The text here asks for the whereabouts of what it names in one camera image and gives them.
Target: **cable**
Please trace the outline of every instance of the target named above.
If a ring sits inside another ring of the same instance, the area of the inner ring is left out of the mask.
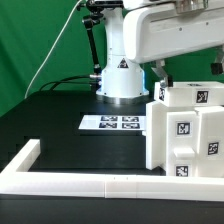
[[[79,0],[79,1],[75,4],[75,6],[73,7],[71,13],[70,13],[69,16],[68,16],[67,21],[65,22],[65,24],[64,24],[64,26],[63,26],[63,28],[62,28],[62,30],[60,31],[58,37],[56,38],[54,44],[52,45],[52,47],[51,47],[49,53],[47,54],[47,56],[46,56],[46,58],[44,59],[43,63],[41,64],[41,66],[39,67],[39,69],[38,69],[37,72],[35,73],[34,77],[32,78],[32,80],[31,80],[31,82],[30,82],[30,84],[29,84],[29,86],[28,86],[28,88],[27,88],[27,90],[26,90],[25,99],[27,98],[27,96],[28,96],[28,94],[29,94],[29,91],[30,91],[30,88],[31,88],[31,86],[33,85],[35,79],[37,78],[37,76],[39,75],[40,71],[42,70],[42,68],[43,68],[44,65],[46,64],[48,58],[50,57],[52,51],[54,50],[56,44],[58,43],[58,41],[59,41],[61,35],[64,33],[64,30],[65,30],[65,28],[67,27],[67,25],[68,25],[68,23],[69,23],[69,21],[70,21],[72,15],[73,15],[74,11],[75,11],[76,8],[78,7],[79,3],[82,2],[82,1],[83,1],[83,0]]]
[[[54,81],[54,82],[48,82],[48,83],[44,84],[43,86],[41,86],[41,88],[39,89],[39,91],[42,91],[44,89],[44,87],[46,87],[48,85],[57,84],[57,86],[58,86],[61,83],[69,83],[69,84],[90,84],[88,82]]]
[[[58,85],[60,85],[60,82],[70,81],[70,80],[74,80],[74,79],[84,79],[84,78],[89,79],[89,75],[72,76],[72,77],[62,79],[59,82],[55,82],[55,84],[50,88],[50,90],[54,90]]]

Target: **sticker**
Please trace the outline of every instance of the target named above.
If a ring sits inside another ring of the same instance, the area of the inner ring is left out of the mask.
[[[123,129],[139,129],[140,125],[139,123],[123,123],[122,128]]]
[[[208,91],[197,91],[196,103],[208,103]]]
[[[122,117],[122,121],[125,122],[139,122],[138,117]]]
[[[162,101],[164,101],[164,99],[165,99],[165,89],[163,89],[163,88],[160,88],[160,90],[159,90],[159,99]]]
[[[191,134],[191,122],[177,122],[177,135],[190,135]]]
[[[82,130],[111,130],[134,131],[145,130],[145,116],[118,116],[118,115],[84,115],[79,129]]]
[[[100,123],[99,128],[114,129],[117,128],[117,123],[109,123],[109,122]]]
[[[102,116],[101,121],[117,121],[118,117]]]
[[[176,176],[177,177],[188,177],[189,176],[189,166],[176,166]]]
[[[199,84],[196,84],[196,83],[191,83],[191,84],[188,84],[189,86],[202,86],[202,85],[199,85]]]
[[[118,68],[128,68],[128,64],[127,64],[127,62],[125,61],[124,58],[122,59],[122,61],[118,65]]]
[[[219,151],[219,142],[212,142],[208,144],[208,155],[217,155]]]

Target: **black cable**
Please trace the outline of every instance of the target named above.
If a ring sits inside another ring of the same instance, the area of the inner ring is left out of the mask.
[[[50,88],[50,90],[54,90],[58,85],[61,84],[60,82],[70,81],[70,80],[75,80],[75,79],[85,79],[85,78],[89,78],[89,75],[71,76],[71,77],[62,79],[58,82],[55,82],[55,84]]]
[[[48,82],[46,84],[44,84],[43,86],[41,86],[41,88],[39,89],[39,91],[42,91],[44,87],[51,85],[51,84],[57,84],[60,85],[61,83],[70,83],[70,84],[89,84],[88,82],[71,82],[71,81],[55,81],[55,82]]]

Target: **white block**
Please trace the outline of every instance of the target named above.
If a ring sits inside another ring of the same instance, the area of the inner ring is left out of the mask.
[[[154,99],[167,107],[224,105],[224,84],[219,82],[174,82],[165,89],[155,84]]]
[[[105,175],[71,173],[4,173],[0,194],[104,197]]]
[[[200,116],[196,176],[224,176],[224,108],[196,108]]]
[[[107,175],[106,198],[136,198],[136,175]]]
[[[177,158],[194,158],[195,152],[192,148],[175,148],[174,154]]]
[[[137,176],[137,198],[224,201],[224,179]]]
[[[165,162],[167,111],[158,102],[146,105],[146,168],[150,170]]]
[[[26,172],[40,155],[40,140],[31,139],[6,166],[2,173]]]
[[[195,175],[197,155],[189,157],[189,154],[196,154],[198,132],[199,117],[195,111],[170,112],[167,114],[167,176],[187,177]],[[188,156],[183,156],[183,151],[186,149],[188,149]]]

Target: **white frame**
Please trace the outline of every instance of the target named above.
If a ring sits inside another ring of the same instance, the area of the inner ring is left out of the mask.
[[[28,172],[39,155],[30,140],[0,174],[0,194],[224,201],[223,178]]]

